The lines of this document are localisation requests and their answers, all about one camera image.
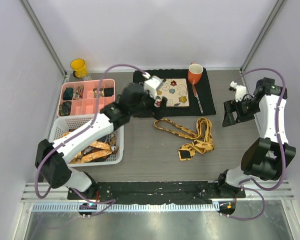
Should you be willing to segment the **orange mug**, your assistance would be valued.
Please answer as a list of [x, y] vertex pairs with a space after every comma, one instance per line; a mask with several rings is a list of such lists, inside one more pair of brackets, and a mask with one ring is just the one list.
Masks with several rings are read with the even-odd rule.
[[203, 66], [200, 64], [196, 64], [196, 63], [191, 63], [188, 67], [188, 81], [190, 84], [197, 84], [203, 74]]

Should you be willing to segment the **black rolled tie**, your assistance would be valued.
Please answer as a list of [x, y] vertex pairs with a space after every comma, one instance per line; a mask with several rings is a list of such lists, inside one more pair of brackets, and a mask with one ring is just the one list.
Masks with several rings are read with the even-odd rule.
[[104, 88], [104, 97], [111, 97], [114, 95], [115, 89], [112, 87]]

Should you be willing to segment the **pink compartment organizer tray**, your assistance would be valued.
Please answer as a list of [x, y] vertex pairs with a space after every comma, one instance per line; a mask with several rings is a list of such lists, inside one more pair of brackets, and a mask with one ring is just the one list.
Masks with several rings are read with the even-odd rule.
[[[112, 103], [115, 100], [115, 91], [114, 95], [110, 97], [99, 97], [94, 98], [93, 97], [93, 89], [98, 88], [99, 86], [99, 80], [90, 80], [90, 81], [76, 81], [76, 82], [68, 82], [62, 85], [59, 103], [58, 103], [58, 110], [57, 110], [57, 116], [59, 116], [59, 105], [67, 100], [62, 99], [63, 92], [65, 91], [65, 88], [73, 88], [76, 89], [79, 86], [84, 87], [84, 95], [82, 99], [72, 99], [68, 100], [72, 102], [71, 106], [71, 113], [70, 116], [76, 116], [76, 115], [90, 115], [94, 114], [96, 110], [102, 109], [105, 105]], [[114, 88], [115, 89], [115, 81], [113, 79], [104, 79], [102, 80], [102, 85], [100, 88]]]

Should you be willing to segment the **yellow beetle print tie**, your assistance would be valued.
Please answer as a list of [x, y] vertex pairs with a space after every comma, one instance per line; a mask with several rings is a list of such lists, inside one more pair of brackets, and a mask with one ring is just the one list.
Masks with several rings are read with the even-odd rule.
[[[158, 124], [166, 122], [179, 129], [179, 131], [162, 128]], [[212, 122], [204, 117], [200, 117], [196, 121], [196, 131], [192, 131], [186, 127], [174, 123], [173, 121], [163, 118], [154, 122], [154, 127], [158, 130], [171, 133], [183, 139], [190, 140], [191, 142], [183, 144], [178, 149], [178, 157], [180, 161], [189, 161], [199, 154], [212, 152], [215, 149], [214, 140], [212, 136]]]

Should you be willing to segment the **colourful rolled tie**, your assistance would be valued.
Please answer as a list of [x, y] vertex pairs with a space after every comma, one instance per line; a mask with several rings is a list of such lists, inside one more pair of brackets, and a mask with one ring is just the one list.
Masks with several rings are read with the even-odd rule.
[[74, 89], [74, 92], [73, 92], [73, 99], [74, 100], [82, 99], [83, 95], [84, 95], [84, 87], [83, 86], [79, 86], [76, 89]]

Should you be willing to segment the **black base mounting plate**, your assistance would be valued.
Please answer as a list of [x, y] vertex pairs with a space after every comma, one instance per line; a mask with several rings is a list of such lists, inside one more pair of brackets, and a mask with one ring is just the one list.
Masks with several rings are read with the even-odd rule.
[[119, 205], [195, 205], [211, 203], [213, 199], [243, 199], [245, 192], [217, 189], [216, 182], [209, 181], [145, 181], [99, 182], [92, 200], [115, 199]]

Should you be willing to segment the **yellow mug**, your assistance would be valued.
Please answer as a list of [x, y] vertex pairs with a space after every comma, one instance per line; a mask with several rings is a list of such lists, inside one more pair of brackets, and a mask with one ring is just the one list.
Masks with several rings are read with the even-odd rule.
[[88, 75], [87, 65], [81, 58], [75, 59], [70, 63], [70, 67], [73, 70], [73, 75], [76, 78], [83, 78]]

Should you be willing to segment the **white perforated plastic basket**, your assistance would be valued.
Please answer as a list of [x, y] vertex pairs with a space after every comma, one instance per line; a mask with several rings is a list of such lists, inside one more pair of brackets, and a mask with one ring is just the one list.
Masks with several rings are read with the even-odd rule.
[[[54, 120], [51, 132], [49, 135], [49, 142], [60, 139], [62, 135], [69, 130], [76, 130], [81, 127], [94, 117], [94, 114], [86, 115], [69, 115], [61, 116]], [[119, 163], [123, 158], [124, 150], [124, 127], [120, 127], [116, 130], [116, 146], [118, 146], [118, 151], [116, 154], [109, 155], [105, 161], [93, 161], [87, 163], [68, 163], [68, 167], [92, 167], [92, 166], [102, 166], [102, 165], [114, 165]]]

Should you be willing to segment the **orange patterned tie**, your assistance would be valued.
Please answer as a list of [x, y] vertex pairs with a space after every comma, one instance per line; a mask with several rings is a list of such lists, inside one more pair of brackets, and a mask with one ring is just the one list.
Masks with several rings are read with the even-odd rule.
[[85, 164], [91, 162], [104, 162], [109, 156], [118, 152], [117, 132], [106, 135], [81, 150], [70, 161], [70, 164]]

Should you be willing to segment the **beige patterned rolled tie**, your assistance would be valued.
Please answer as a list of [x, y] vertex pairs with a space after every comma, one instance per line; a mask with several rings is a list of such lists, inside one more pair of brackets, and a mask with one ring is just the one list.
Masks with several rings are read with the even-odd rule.
[[94, 98], [103, 98], [105, 96], [105, 92], [103, 88], [94, 88], [93, 89], [93, 97]]

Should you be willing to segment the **brown white patterned tie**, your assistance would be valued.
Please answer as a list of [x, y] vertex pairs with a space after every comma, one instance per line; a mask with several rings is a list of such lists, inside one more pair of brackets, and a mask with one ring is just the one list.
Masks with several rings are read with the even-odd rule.
[[110, 155], [114, 155], [118, 152], [117, 146], [117, 132], [114, 131], [84, 148], [80, 152], [81, 158], [89, 157], [94, 159], [106, 159]]

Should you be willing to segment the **clear plastic cup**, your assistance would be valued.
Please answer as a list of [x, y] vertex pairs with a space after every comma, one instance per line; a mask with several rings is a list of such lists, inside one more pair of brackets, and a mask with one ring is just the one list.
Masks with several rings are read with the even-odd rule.
[[91, 81], [92, 80], [91, 75], [89, 73], [82, 74], [81, 77], [84, 81]]

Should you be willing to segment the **black cloth placemat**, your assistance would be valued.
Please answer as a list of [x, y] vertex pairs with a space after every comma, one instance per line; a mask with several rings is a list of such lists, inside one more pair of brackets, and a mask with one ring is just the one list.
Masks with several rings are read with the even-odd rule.
[[154, 70], [147, 70], [147, 73], [150, 75], [157, 76], [161, 79], [186, 79], [187, 80], [187, 87], [188, 87], [188, 96], [189, 96], [189, 107], [166, 107], [165, 113], [163, 118], [166, 117], [175, 117], [175, 116], [209, 116], [216, 114], [212, 93], [210, 89], [209, 79], [207, 75], [206, 69], [203, 70], [202, 77], [200, 81], [195, 84], [198, 96], [200, 98], [202, 108], [204, 114], [201, 114], [198, 102], [196, 97], [193, 94], [192, 84], [189, 83], [188, 77], [188, 70], [187, 69], [154, 69]]

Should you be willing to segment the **floral square ceramic plate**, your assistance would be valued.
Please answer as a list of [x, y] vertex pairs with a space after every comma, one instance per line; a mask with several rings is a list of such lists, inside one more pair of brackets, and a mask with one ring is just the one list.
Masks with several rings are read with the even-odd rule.
[[165, 83], [157, 91], [156, 105], [159, 106], [163, 97], [167, 98], [168, 108], [187, 108], [189, 107], [189, 96], [187, 80], [185, 78], [165, 78]]

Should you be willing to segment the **dark green rolled tie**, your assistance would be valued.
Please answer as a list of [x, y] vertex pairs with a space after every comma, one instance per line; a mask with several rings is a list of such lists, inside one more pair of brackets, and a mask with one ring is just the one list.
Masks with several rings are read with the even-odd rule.
[[62, 95], [62, 99], [64, 101], [71, 101], [72, 98], [73, 98], [73, 88], [72, 87], [68, 87], [68, 88], [65, 88], [65, 91], [63, 92], [63, 95]]

